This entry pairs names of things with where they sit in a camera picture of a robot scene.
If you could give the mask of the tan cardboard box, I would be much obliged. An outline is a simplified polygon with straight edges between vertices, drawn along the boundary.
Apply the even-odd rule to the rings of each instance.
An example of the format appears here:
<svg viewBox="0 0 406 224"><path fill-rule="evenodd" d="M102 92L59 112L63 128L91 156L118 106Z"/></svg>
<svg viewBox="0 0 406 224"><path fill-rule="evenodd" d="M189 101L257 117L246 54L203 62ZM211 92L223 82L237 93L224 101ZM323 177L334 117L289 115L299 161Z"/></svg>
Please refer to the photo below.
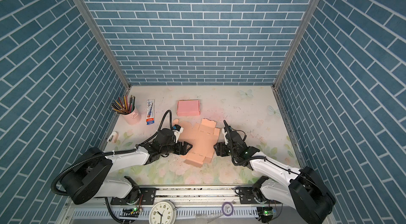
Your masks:
<svg viewBox="0 0 406 224"><path fill-rule="evenodd" d="M187 121L175 119L173 123L184 129L179 140L192 145L192 149L185 156L181 156L183 162L197 168L210 164L215 154L214 145L218 143L220 135L220 129L216 127L217 122L202 119L201 123L192 125Z"/></svg>

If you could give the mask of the pink cardboard box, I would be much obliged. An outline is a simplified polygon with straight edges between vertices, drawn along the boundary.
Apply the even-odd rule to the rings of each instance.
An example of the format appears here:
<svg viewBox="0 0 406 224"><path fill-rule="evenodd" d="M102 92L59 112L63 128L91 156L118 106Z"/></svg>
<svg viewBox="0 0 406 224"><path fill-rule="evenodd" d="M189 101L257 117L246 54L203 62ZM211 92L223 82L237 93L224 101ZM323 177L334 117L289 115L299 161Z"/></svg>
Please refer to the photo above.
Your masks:
<svg viewBox="0 0 406 224"><path fill-rule="evenodd" d="M179 117L200 116L199 100L179 100L177 104Z"/></svg>

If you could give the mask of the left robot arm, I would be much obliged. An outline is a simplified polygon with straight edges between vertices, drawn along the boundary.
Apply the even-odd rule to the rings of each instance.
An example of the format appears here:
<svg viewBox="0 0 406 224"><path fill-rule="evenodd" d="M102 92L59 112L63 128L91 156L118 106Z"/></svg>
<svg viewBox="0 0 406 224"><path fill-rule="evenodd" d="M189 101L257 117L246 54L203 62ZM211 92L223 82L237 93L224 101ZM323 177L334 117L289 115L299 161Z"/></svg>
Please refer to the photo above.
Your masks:
<svg viewBox="0 0 406 224"><path fill-rule="evenodd" d="M97 147L90 148L57 175L51 183L51 191L68 196L76 205L93 198L118 198L125 204L136 204L141 197L139 185L129 176L117 178L112 177L112 173L148 165L170 154L187 155L192 144L179 141L182 132L179 125L161 129L129 150L103 152Z"/></svg>

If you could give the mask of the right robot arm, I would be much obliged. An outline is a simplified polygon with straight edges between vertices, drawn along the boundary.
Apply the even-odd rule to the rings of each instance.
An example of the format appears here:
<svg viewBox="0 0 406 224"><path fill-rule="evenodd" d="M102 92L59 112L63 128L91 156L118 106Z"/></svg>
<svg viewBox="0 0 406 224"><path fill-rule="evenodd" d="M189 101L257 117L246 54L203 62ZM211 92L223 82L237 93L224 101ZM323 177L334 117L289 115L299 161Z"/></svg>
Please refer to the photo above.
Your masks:
<svg viewBox="0 0 406 224"><path fill-rule="evenodd" d="M241 203L277 201L296 209L308 224L321 224L331 214L336 199L312 168L293 168L266 156L258 148L247 146L241 131L229 125L222 133L225 140L214 145L216 155L229 156L234 166L261 174L250 188L238 189Z"/></svg>

